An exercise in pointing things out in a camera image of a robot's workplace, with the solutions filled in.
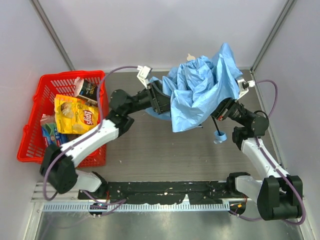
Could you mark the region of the light blue folding umbrella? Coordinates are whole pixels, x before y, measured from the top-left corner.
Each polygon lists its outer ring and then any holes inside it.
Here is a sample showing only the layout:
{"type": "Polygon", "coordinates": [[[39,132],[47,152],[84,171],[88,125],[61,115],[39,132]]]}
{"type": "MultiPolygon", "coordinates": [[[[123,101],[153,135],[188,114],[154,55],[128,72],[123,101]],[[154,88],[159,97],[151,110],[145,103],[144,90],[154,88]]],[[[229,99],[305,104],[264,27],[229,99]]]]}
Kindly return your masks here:
{"type": "Polygon", "coordinates": [[[225,99],[237,100],[240,88],[236,81],[242,76],[228,43],[212,57],[200,56],[173,67],[161,79],[162,92],[170,98],[170,111],[158,114],[151,107],[145,112],[157,119],[171,122],[172,132],[179,133],[200,126],[225,99]]]}

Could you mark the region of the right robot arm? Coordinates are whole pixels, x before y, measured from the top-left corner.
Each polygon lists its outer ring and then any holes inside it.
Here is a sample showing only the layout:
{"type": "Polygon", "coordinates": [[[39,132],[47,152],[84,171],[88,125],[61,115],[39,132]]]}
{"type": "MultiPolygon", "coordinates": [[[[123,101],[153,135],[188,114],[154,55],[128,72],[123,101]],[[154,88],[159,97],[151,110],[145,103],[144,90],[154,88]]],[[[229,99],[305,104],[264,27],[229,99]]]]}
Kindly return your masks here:
{"type": "Polygon", "coordinates": [[[232,141],[253,163],[262,182],[254,180],[248,173],[230,174],[230,187],[253,200],[260,217],[265,221],[284,220],[301,225],[306,219],[303,203],[303,182],[297,175],[290,175],[272,157],[265,147],[262,136],[269,127],[268,115],[261,111],[249,111],[237,100],[223,100],[211,114],[213,120],[226,118],[240,124],[232,133],[232,141]]]}

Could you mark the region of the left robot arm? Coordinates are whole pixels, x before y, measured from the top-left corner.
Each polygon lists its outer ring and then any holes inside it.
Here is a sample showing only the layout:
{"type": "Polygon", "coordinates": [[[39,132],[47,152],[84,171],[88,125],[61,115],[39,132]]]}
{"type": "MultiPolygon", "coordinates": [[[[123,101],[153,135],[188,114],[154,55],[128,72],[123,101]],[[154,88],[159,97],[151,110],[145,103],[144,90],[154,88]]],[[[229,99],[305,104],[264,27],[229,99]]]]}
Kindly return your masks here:
{"type": "Polygon", "coordinates": [[[160,87],[160,83],[154,81],[133,96],[122,89],[115,90],[110,97],[110,112],[96,127],[61,146],[49,145],[40,167],[45,183],[50,184],[58,194],[65,194],[72,188],[105,193],[106,181],[97,173],[77,170],[78,165],[94,150],[126,133],[134,123],[130,114],[148,108],[157,114],[169,112],[171,98],[160,87]]]}

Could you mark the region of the cream cap lotion bottle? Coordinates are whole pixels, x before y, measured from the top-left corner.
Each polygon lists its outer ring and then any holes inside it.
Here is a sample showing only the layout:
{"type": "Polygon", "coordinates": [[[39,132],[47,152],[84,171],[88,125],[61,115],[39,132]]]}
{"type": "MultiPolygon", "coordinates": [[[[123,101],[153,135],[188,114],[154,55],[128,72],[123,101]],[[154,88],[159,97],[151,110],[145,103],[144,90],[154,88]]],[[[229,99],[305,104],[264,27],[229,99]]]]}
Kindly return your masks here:
{"type": "Polygon", "coordinates": [[[188,54],[188,56],[187,56],[187,58],[186,58],[186,60],[189,62],[189,61],[193,61],[193,60],[195,60],[196,59],[196,57],[195,56],[193,56],[193,55],[191,55],[191,54],[188,54]]]}

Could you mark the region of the dark coffee carton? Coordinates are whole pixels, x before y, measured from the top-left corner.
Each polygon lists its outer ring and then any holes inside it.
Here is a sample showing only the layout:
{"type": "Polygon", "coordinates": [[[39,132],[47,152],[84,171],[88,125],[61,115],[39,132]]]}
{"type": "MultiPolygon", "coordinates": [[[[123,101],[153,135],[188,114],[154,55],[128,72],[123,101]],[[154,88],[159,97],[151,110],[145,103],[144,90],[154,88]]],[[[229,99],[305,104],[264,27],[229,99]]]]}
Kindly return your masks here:
{"type": "Polygon", "coordinates": [[[84,78],[77,77],[73,83],[75,89],[73,96],[75,98],[82,99],[91,105],[96,106],[97,101],[97,90],[98,86],[95,83],[91,83],[84,78]]]}

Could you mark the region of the yellow Lays chip bag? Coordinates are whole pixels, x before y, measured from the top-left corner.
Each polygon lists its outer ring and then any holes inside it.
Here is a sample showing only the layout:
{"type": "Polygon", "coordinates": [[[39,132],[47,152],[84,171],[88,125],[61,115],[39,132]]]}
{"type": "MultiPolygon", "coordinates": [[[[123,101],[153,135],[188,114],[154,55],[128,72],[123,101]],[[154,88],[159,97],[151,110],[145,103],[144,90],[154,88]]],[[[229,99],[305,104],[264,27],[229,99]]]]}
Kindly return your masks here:
{"type": "Polygon", "coordinates": [[[99,109],[76,97],[56,94],[54,113],[57,131],[82,135],[98,125],[99,109]]]}

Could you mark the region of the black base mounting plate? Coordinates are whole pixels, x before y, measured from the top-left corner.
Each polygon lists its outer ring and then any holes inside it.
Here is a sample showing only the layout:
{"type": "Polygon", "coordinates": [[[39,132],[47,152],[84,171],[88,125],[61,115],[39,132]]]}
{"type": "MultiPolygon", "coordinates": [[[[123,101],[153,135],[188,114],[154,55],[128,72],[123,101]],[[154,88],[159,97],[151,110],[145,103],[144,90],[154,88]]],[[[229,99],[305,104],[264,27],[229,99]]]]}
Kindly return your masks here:
{"type": "Polygon", "coordinates": [[[243,199],[225,181],[135,181],[109,182],[101,199],[126,200],[132,205],[181,204],[188,197],[191,205],[219,204],[223,199],[243,199]]]}

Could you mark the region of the blue green snack box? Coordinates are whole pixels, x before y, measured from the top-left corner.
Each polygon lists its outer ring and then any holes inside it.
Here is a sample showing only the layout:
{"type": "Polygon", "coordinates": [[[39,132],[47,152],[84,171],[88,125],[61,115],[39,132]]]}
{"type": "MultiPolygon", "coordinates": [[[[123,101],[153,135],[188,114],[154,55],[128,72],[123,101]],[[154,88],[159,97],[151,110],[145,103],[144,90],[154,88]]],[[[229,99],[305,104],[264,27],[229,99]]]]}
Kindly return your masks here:
{"type": "Polygon", "coordinates": [[[40,119],[41,133],[44,144],[48,147],[51,144],[60,146],[68,142],[65,134],[58,132],[54,115],[43,114],[40,119]]]}

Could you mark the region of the red plastic basket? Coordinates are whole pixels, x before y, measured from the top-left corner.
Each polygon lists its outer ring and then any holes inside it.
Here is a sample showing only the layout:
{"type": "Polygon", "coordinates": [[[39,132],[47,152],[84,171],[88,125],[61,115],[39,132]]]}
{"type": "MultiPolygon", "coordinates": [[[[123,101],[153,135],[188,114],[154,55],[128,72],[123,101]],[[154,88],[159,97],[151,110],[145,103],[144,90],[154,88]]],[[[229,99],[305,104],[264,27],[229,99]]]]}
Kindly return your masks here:
{"type": "Polygon", "coordinates": [[[23,128],[16,155],[17,160],[24,163],[42,163],[46,145],[40,120],[43,114],[54,115],[54,98],[57,94],[72,96],[75,88],[74,80],[77,77],[97,85],[104,76],[105,73],[102,70],[66,71],[41,76],[33,95],[33,105],[28,122],[23,128]]]}

